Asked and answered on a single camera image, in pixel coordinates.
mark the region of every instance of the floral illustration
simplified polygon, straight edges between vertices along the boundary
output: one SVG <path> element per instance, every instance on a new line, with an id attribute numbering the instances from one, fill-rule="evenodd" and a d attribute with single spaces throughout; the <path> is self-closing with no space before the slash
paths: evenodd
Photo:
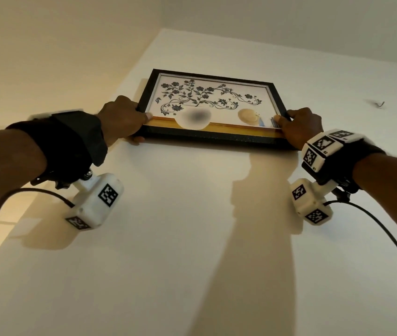
<path id="1" fill-rule="evenodd" d="M 161 112 L 166 116 L 169 113 L 176 115 L 177 111 L 181 111 L 183 107 L 181 105 L 189 102 L 194 104 L 195 107 L 200 104 L 207 104 L 210 107 L 218 109 L 234 110 L 239 106 L 239 102 L 246 102 L 250 105 L 259 105 L 262 100 L 259 100 L 255 95 L 245 94 L 243 97 L 233 91 L 232 88 L 228 88 L 225 84 L 221 84 L 219 87 L 195 87 L 195 80 L 185 80 L 184 84 L 180 85 L 179 82 L 172 82 L 172 84 L 162 84 L 163 98 L 169 97 L 170 101 L 161 105 Z M 217 101 L 211 101 L 209 95 L 213 95 L 214 92 L 220 92 L 220 95 L 229 95 L 229 98 L 220 98 Z M 161 101 L 161 98 L 155 99 L 156 103 Z"/>

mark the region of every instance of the person's right hand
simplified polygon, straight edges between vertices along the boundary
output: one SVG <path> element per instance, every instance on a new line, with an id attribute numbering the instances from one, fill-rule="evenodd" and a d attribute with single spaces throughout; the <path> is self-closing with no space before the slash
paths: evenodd
<path id="1" fill-rule="evenodd" d="M 278 123 L 288 142 L 297 149 L 302 150 L 309 139 L 323 132 L 321 117 L 313 114 L 310 108 L 288 110 L 287 113 L 293 121 L 288 121 L 280 115 L 275 115 L 274 121 Z"/>

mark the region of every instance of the ceiling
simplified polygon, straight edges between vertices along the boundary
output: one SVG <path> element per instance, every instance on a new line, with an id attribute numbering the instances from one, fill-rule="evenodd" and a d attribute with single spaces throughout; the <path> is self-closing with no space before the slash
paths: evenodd
<path id="1" fill-rule="evenodd" d="M 397 62 L 397 0 L 165 0 L 163 17 L 172 29 Z"/>

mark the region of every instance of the hand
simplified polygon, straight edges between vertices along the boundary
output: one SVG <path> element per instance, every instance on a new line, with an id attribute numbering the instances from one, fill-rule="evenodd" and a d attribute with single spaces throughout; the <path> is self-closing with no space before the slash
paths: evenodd
<path id="1" fill-rule="evenodd" d="M 115 101 L 107 102 L 96 114 L 102 123 L 102 132 L 108 147 L 112 146 L 119 138 L 128 138 L 150 119 L 153 114 L 136 111 L 137 102 L 120 95 Z M 136 143 L 143 142 L 141 136 L 132 137 Z"/>
<path id="2" fill-rule="evenodd" d="M 305 107 L 297 111 L 288 110 L 288 115 L 293 121 L 288 121 L 280 115 L 274 116 L 279 127 L 283 130 L 285 138 L 292 146 L 299 150 L 303 149 L 304 144 L 320 132 L 323 132 L 321 117 L 313 114 L 310 108 Z"/>

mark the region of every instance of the framed artwork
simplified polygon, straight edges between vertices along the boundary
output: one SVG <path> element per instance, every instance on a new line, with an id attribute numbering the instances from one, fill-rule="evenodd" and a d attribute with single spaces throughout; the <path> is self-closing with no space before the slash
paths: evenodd
<path id="1" fill-rule="evenodd" d="M 137 110 L 153 114 L 143 137 L 293 149 L 273 120 L 290 118 L 269 82 L 154 69 Z"/>

